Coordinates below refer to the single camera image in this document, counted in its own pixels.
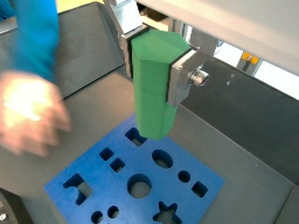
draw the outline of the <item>square hole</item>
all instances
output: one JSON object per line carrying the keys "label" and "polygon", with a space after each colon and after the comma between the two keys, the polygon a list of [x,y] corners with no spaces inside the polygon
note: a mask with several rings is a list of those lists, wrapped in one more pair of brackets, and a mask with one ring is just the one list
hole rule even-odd
{"label": "square hole", "polygon": [[114,169],[115,172],[120,172],[120,170],[126,167],[126,163],[123,160],[118,157],[115,161],[111,163],[111,168]]}
{"label": "square hole", "polygon": [[108,161],[114,155],[115,155],[115,152],[110,149],[110,148],[106,148],[100,153],[99,153],[100,157]]}
{"label": "square hole", "polygon": [[203,198],[208,191],[208,188],[200,181],[198,181],[192,187],[192,191],[200,198]]}

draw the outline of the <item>blue shape sorter board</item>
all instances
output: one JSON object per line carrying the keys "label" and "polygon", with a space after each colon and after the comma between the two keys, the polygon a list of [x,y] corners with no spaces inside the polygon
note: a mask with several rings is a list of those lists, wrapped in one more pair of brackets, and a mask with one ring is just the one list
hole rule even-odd
{"label": "blue shape sorter board", "polygon": [[139,136],[131,116],[44,188],[69,224],[196,224],[222,185],[168,136]]}

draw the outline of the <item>green block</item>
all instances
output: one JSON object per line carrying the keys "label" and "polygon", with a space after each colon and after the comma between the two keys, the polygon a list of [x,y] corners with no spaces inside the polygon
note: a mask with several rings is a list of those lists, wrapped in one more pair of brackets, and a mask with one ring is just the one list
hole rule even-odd
{"label": "green block", "polygon": [[135,118],[143,137],[160,139],[174,127],[176,108],[167,104],[170,69],[188,49],[175,32],[151,30],[132,40]]}

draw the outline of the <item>hand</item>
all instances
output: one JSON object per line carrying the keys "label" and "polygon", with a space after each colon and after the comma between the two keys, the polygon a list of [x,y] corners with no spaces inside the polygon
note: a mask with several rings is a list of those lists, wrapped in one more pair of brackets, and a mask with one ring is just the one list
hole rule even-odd
{"label": "hand", "polygon": [[71,118],[57,87],[32,73],[0,75],[0,145],[15,154],[47,155],[59,143],[55,129],[71,130]]}

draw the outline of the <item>blue sleeve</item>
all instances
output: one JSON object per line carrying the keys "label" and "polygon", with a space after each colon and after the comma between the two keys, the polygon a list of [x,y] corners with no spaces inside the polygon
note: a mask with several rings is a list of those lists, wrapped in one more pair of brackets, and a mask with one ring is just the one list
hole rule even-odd
{"label": "blue sleeve", "polygon": [[0,0],[0,21],[15,16],[15,10],[7,0]]}
{"label": "blue sleeve", "polygon": [[19,32],[12,67],[55,81],[59,16],[55,0],[13,0]]}

